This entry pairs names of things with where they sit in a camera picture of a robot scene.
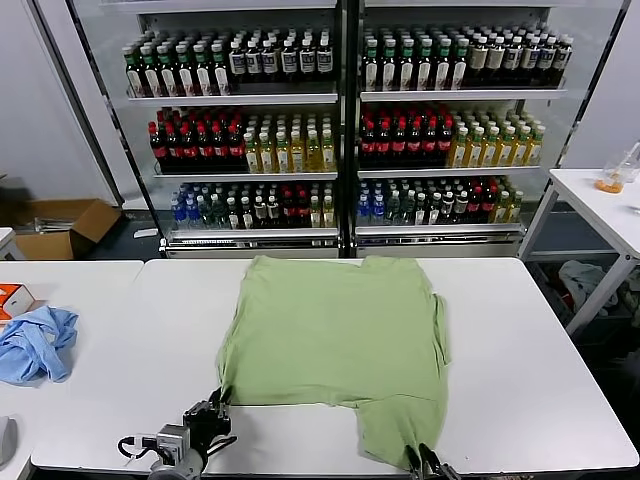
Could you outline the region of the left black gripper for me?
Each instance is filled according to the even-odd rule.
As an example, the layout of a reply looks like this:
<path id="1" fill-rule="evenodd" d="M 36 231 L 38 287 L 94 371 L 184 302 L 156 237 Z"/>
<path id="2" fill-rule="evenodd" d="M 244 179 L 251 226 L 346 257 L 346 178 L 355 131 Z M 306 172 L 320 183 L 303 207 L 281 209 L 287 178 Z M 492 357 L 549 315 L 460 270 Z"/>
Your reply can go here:
<path id="1" fill-rule="evenodd" d="M 233 387 L 223 386 L 214 390 L 208 400 L 196 403 L 183 414 L 183 424 L 190 431 L 193 449 L 210 449 L 217 438 L 231 433 L 231 420 L 226 405 L 231 404 Z"/>

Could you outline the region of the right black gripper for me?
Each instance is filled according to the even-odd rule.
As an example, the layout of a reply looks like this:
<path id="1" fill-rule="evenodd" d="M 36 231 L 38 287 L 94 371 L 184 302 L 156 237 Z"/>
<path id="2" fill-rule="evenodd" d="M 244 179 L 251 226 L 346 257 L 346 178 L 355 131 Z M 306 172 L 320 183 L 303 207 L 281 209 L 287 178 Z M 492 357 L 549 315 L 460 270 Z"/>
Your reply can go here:
<path id="1" fill-rule="evenodd" d="M 412 446 L 405 446 L 412 479 L 417 480 L 457 480 L 458 473 L 449 464 L 440 464 L 436 453 L 426 444 L 418 446 L 419 456 Z"/>

